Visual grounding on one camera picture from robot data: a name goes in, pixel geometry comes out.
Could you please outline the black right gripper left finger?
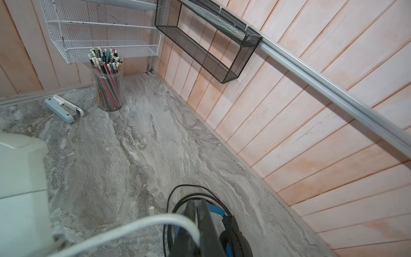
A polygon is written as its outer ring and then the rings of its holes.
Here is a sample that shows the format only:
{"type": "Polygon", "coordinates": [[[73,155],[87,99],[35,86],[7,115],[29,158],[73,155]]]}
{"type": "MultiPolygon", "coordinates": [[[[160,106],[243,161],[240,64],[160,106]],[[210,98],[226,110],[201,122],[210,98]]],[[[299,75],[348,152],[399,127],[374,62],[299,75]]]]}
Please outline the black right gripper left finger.
{"type": "MultiPolygon", "coordinates": [[[[192,200],[189,200],[184,216],[195,223],[196,211],[192,200]]],[[[171,248],[170,257],[193,257],[195,256],[197,245],[192,236],[184,228],[180,228],[177,237],[174,239],[173,247],[171,248]]]]}

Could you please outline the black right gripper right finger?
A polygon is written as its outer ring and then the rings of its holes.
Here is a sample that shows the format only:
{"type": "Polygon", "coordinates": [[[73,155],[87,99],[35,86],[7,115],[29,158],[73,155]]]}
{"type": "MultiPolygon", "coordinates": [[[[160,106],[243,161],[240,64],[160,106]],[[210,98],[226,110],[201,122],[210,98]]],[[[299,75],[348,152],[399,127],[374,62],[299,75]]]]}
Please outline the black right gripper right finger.
{"type": "Polygon", "coordinates": [[[200,256],[225,257],[225,251],[219,241],[219,237],[205,200],[201,200],[198,208],[198,227],[200,230],[200,256]]]}

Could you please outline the black blue headphones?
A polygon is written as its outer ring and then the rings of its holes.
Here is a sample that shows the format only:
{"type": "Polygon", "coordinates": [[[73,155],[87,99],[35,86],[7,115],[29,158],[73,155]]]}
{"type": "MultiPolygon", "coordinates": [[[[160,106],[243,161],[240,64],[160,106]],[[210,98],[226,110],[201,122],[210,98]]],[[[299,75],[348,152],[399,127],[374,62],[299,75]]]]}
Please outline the black blue headphones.
{"type": "MultiPolygon", "coordinates": [[[[189,200],[184,200],[182,203],[188,203],[189,200]]],[[[224,225],[224,231],[221,232],[219,237],[219,241],[223,246],[225,251],[226,257],[252,257],[253,251],[252,248],[244,237],[243,233],[239,230],[238,223],[233,215],[226,215],[224,211],[215,205],[208,204],[208,209],[211,213],[216,213],[222,216],[222,223],[224,225]]],[[[198,221],[198,208],[199,206],[195,206],[196,217],[195,221],[198,221]]],[[[167,237],[168,237],[168,249],[171,252],[171,248],[174,244],[174,239],[177,237],[180,227],[176,226],[176,234],[174,237],[171,235],[171,225],[168,225],[167,228],[167,237]]],[[[197,245],[197,250],[194,257],[200,257],[200,245],[197,245]]]]}

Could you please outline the white headphones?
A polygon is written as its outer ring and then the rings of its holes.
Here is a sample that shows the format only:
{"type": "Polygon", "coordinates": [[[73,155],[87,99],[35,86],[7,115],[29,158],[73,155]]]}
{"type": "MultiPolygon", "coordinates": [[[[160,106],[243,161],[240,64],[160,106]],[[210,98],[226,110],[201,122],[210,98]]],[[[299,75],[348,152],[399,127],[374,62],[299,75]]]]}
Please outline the white headphones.
{"type": "Polygon", "coordinates": [[[64,244],[51,230],[46,143],[1,133],[1,256],[47,257],[64,244]]]}

